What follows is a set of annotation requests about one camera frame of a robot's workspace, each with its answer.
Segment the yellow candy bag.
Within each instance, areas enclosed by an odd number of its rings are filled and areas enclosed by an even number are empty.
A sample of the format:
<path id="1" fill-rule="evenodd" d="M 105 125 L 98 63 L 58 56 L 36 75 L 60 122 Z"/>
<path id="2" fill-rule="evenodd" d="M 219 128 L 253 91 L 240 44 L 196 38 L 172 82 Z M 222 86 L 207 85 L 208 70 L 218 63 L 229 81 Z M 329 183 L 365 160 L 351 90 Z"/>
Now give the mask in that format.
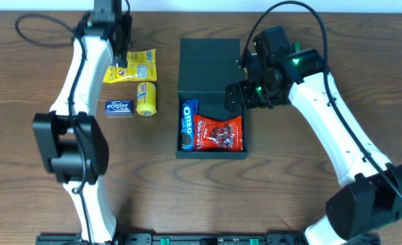
<path id="1" fill-rule="evenodd" d="M 127 53 L 127 67 L 109 66 L 103 83 L 155 82 L 157 80 L 156 49 Z"/>

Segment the dark green box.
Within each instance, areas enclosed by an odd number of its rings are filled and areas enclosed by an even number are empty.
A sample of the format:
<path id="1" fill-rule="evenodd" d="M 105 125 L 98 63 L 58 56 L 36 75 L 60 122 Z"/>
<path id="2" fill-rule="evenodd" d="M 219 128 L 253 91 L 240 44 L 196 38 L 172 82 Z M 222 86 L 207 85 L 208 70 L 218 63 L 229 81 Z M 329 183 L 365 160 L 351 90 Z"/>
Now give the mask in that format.
<path id="1" fill-rule="evenodd" d="M 181 39 L 176 134 L 181 132 L 183 102 L 198 100 L 198 113 L 218 121 L 237 117 L 225 106 L 225 87 L 244 80 L 236 60 L 239 39 Z"/>

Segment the red candy bag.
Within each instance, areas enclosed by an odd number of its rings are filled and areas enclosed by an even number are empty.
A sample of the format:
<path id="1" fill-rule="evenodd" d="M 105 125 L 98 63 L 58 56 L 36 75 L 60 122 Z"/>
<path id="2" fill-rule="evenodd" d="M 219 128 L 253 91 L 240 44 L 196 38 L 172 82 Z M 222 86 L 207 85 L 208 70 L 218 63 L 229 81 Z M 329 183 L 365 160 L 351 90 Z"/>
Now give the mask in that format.
<path id="1" fill-rule="evenodd" d="M 242 116 L 217 121 L 196 114 L 195 151 L 225 150 L 243 151 Z"/>

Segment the blue oreo cookie pack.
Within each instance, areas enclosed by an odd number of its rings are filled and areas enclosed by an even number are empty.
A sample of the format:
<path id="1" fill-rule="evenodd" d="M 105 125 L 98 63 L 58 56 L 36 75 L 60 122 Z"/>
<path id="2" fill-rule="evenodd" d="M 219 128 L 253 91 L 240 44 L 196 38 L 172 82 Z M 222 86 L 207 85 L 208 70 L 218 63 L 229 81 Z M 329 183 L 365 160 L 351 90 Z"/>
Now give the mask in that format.
<path id="1" fill-rule="evenodd" d="M 182 104 L 181 110 L 181 150 L 191 152 L 194 150 L 195 122 L 194 115 L 198 113 L 198 100 L 190 99 Z"/>

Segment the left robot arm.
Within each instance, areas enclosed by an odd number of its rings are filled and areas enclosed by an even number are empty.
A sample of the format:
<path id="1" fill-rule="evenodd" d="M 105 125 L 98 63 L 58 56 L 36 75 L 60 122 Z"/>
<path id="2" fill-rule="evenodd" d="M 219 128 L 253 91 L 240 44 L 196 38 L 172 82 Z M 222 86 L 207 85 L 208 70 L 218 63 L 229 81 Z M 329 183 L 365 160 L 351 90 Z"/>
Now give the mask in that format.
<path id="1" fill-rule="evenodd" d="M 104 183 L 109 147 L 95 117 L 106 70 L 125 60 L 131 28 L 129 13 L 85 14 L 72 29 L 74 53 L 61 92 L 47 113 L 33 119 L 44 168 L 69 193 L 80 219 L 74 244 L 117 242 Z"/>

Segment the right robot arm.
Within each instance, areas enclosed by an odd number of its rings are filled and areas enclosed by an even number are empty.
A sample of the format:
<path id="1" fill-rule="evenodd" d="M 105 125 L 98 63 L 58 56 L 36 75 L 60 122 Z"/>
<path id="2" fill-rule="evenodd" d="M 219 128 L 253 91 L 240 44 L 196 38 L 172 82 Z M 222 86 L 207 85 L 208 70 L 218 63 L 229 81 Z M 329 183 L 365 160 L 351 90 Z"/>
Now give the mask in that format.
<path id="1" fill-rule="evenodd" d="M 335 170 L 340 190 L 324 216 L 304 232 L 308 244 L 349 244 L 402 218 L 402 165 L 370 140 L 329 72 L 326 53 L 279 48 L 244 51 L 248 78 L 226 88 L 226 107 L 294 106 L 309 123 Z"/>

